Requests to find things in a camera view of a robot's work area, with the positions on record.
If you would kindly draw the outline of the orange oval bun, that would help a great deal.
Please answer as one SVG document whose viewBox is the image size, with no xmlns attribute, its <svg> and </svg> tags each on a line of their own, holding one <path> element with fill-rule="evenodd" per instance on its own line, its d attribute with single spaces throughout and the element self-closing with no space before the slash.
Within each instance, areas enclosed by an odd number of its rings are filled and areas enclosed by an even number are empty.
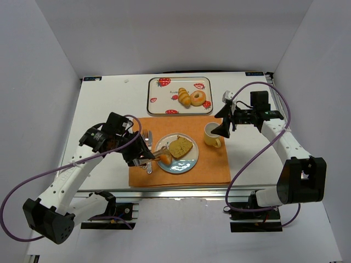
<svg viewBox="0 0 351 263">
<path fill-rule="evenodd" d="M 163 163 L 166 166 L 169 166 L 172 163 L 172 156 L 168 155 L 168 154 L 160 155 L 159 159 L 160 159 L 161 163 Z"/>
</svg>

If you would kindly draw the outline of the speckled toast bread slice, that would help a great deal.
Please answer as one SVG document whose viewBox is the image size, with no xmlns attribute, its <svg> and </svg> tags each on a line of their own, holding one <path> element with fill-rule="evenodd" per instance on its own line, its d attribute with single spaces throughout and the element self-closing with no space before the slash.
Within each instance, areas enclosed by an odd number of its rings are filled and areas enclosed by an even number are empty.
<svg viewBox="0 0 351 263">
<path fill-rule="evenodd" d="M 173 158 L 180 159 L 190 152 L 193 144 L 183 136 L 177 136 L 177 139 L 169 144 L 168 150 Z"/>
</svg>

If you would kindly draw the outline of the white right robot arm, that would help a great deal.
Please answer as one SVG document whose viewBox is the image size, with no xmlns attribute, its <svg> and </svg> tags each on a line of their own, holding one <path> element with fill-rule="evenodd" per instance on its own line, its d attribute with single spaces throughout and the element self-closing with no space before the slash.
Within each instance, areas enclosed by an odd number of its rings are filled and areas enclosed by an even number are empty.
<svg viewBox="0 0 351 263">
<path fill-rule="evenodd" d="M 327 164 L 321 157 L 313 157 L 306 151 L 286 127 L 283 115 L 272 110 L 268 92 L 250 93 L 251 106 L 240 109 L 234 93 L 226 91 L 222 101 L 224 107 L 215 115 L 222 119 L 220 126 L 211 133 L 229 138 L 239 124 L 251 124 L 273 144 L 283 168 L 276 186 L 258 190 L 255 206 L 277 207 L 292 203 L 320 202 L 324 197 Z"/>
</svg>

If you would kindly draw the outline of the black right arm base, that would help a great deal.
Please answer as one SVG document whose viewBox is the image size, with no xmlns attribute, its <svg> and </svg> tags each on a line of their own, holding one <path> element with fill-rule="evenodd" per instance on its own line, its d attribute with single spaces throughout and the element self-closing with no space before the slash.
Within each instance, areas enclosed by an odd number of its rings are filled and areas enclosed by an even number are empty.
<svg viewBox="0 0 351 263">
<path fill-rule="evenodd" d="M 223 212 L 229 215 L 231 232 L 281 232 L 279 207 L 263 208 L 258 205 L 256 191 L 240 196 L 236 191 L 225 193 Z"/>
</svg>

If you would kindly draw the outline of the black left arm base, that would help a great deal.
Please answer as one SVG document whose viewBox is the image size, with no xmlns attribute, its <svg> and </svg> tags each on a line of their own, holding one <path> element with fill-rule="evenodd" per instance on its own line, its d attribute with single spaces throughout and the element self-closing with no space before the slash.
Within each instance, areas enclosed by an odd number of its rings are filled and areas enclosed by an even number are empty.
<svg viewBox="0 0 351 263">
<path fill-rule="evenodd" d="M 117 202 L 112 212 L 112 217 L 94 219 L 81 223 L 83 230 L 132 230 L 138 215 L 139 203 Z"/>
</svg>

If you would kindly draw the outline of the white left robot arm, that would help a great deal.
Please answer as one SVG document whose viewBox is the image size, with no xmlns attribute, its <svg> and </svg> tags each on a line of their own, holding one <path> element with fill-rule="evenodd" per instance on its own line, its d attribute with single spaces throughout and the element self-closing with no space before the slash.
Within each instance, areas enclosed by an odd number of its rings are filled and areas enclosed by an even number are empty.
<svg viewBox="0 0 351 263">
<path fill-rule="evenodd" d="M 24 203 L 25 218 L 32 230 L 62 244 L 80 223 L 95 217 L 115 217 L 116 198 L 110 192 L 95 191 L 75 204 L 72 200 L 94 168 L 111 153 L 120 153 L 130 167 L 155 159 L 140 131 L 132 131 L 136 121 L 132 115 L 112 112 L 106 122 L 82 135 L 69 165 L 37 199 Z"/>
</svg>

